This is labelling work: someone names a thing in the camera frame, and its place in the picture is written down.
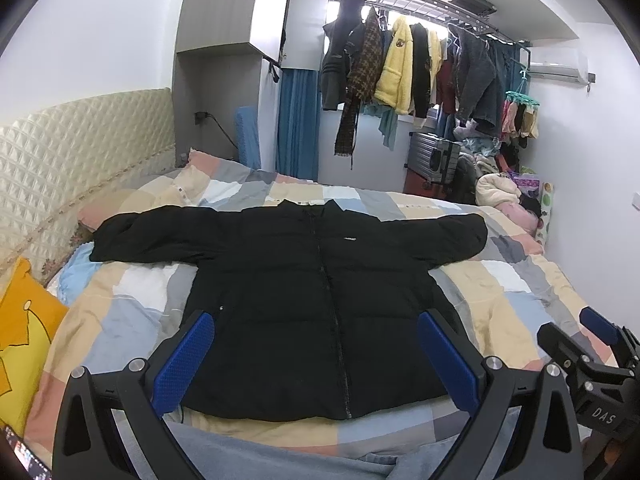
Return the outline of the black puffer jacket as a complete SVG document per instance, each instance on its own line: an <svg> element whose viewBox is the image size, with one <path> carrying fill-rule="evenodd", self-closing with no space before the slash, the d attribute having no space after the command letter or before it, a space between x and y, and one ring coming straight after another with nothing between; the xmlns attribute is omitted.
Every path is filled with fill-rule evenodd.
<svg viewBox="0 0 640 480"><path fill-rule="evenodd" d="M486 246L479 214L382 221L334 202L218 211L165 206L94 232L93 260L195 266L186 312L215 324L183 404L267 422L358 418L445 388L418 317L463 324L432 277Z"/></svg>

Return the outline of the patchwork checkered quilt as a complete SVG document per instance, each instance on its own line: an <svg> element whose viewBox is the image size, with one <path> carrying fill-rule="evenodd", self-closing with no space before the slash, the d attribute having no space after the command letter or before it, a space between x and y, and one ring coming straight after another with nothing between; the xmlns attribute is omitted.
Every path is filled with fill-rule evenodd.
<svg viewBox="0 0 640 480"><path fill-rule="evenodd" d="M584 300L498 209L297 181L195 152L160 188L80 221L93 274L56 331L25 428L45 462L70 373L150 356L197 310L215 337L181 400L185 424L294 451L399 455L466 416L421 349L437 310L484 356L548 361L554 323L593 361Z"/></svg>

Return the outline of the blue jeans legs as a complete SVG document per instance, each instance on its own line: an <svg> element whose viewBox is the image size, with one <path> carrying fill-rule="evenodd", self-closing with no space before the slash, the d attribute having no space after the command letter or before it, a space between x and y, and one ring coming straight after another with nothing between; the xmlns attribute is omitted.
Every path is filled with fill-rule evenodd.
<svg viewBox="0 0 640 480"><path fill-rule="evenodd" d="M183 413L163 417L172 435L206 479L426 479L442 462L469 415L427 422L425 404L413 404L396 414L410 418L418 443L378 453L333 454L320 448L282 448L240 437L239 430L210 432L199 422L188 425Z"/></svg>

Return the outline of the light blue pillow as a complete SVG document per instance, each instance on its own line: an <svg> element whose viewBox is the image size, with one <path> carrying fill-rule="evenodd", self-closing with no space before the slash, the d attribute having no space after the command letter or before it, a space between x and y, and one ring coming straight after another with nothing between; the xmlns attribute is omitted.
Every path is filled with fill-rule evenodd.
<svg viewBox="0 0 640 480"><path fill-rule="evenodd" d="M47 284L47 291L66 307L75 302L102 266L102 263L90 260L93 247L93 242L77 247L62 269Z"/></svg>

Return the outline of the yellow cartoon pillow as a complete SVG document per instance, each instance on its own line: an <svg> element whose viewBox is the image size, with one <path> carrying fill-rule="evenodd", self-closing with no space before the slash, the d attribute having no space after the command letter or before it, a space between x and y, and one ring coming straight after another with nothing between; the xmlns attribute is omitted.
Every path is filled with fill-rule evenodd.
<svg viewBox="0 0 640 480"><path fill-rule="evenodd" d="M53 337L67 307L33 276L19 258L1 297L1 421L24 434L32 400Z"/></svg>

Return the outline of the cream plush blanket pile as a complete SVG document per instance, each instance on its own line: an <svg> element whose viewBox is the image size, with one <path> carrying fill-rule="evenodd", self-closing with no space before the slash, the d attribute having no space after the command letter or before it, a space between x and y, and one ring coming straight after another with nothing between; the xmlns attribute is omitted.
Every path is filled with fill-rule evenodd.
<svg viewBox="0 0 640 480"><path fill-rule="evenodd" d="M500 204L518 204L522 192L502 174L484 174L476 182L475 200L478 206L497 207Z"/></svg>

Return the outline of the patchwork pillow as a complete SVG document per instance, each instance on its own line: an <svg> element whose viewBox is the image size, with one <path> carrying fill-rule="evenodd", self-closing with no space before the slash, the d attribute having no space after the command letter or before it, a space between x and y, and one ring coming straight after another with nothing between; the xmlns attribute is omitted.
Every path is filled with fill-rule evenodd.
<svg viewBox="0 0 640 480"><path fill-rule="evenodd" d="M118 190L90 200L79 209L77 219L89 231L95 231L105 220L116 214L143 212L166 205L183 205L182 197L176 190L165 188L157 195L141 188Z"/></svg>

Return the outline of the cream quilted headboard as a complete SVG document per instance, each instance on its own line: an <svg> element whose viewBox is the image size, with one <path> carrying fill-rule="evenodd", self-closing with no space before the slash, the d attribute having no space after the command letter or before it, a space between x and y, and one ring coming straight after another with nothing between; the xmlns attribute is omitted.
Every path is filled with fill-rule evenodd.
<svg viewBox="0 0 640 480"><path fill-rule="evenodd" d="M92 200L175 166L169 89L93 96L1 130L1 281L19 258L47 283L87 237Z"/></svg>

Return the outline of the green clip sock hanger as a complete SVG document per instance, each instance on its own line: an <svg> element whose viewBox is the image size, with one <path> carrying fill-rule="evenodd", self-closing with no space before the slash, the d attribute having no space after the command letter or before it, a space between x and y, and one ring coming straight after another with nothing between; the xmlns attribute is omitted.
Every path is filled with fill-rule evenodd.
<svg viewBox="0 0 640 480"><path fill-rule="evenodd" d="M526 93L526 86L528 85L527 68L523 67L520 70L520 74L521 74L521 80L520 80L520 83L518 84L518 88L516 88L515 90L508 90L506 92L506 99L516 104L524 104L526 106L530 106L533 108L540 107L540 103Z"/></svg>

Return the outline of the blue folded board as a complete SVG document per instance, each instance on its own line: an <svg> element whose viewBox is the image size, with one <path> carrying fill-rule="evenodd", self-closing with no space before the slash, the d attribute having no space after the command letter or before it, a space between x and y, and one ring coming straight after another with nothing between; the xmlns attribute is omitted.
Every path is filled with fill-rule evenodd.
<svg viewBox="0 0 640 480"><path fill-rule="evenodd" d="M252 106L238 107L235 111L234 121L240 163L252 169L262 168L256 108Z"/></svg>

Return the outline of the white air conditioner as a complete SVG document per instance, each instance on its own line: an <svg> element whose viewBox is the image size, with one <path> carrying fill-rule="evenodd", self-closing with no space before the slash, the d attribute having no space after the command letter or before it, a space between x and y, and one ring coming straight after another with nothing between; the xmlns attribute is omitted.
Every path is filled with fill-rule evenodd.
<svg viewBox="0 0 640 480"><path fill-rule="evenodd" d="M567 47L530 47L529 52L530 76L584 86L588 84L588 58L581 50Z"/></svg>

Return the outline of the denim jacket hanging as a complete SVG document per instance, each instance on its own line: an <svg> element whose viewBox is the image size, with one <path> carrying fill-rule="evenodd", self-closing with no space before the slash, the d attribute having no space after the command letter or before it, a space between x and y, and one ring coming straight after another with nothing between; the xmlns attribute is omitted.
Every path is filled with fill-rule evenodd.
<svg viewBox="0 0 640 480"><path fill-rule="evenodd" d="M459 44L454 83L460 122L473 119L480 133L498 136L501 127L504 81L492 42L452 26Z"/></svg>

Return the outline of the blue curtain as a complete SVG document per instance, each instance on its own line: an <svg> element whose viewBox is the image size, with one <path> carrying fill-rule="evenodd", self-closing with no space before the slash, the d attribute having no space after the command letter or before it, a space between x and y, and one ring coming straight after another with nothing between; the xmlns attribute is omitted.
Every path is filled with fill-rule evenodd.
<svg viewBox="0 0 640 480"><path fill-rule="evenodd" d="M318 179L319 76L315 70L282 70L276 155L279 174L304 180Z"/></svg>

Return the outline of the dark grey jacket hanging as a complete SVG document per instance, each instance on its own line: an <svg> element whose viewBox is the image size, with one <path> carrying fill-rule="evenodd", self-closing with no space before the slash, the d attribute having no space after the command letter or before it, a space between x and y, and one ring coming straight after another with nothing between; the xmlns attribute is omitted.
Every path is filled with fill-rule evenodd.
<svg viewBox="0 0 640 480"><path fill-rule="evenodd" d="M361 10L365 3L364 0L341 0L337 18L323 26L329 47L321 65L322 110L337 110L345 102L352 58L362 43Z"/></svg>

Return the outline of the grey wall cabinet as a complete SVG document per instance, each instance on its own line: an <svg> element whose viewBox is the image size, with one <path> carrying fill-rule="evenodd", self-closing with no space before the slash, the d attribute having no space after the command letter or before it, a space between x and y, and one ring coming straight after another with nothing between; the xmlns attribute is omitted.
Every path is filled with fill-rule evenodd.
<svg viewBox="0 0 640 480"><path fill-rule="evenodd" d="M279 61L288 0L183 0L176 51L245 54Z"/></svg>

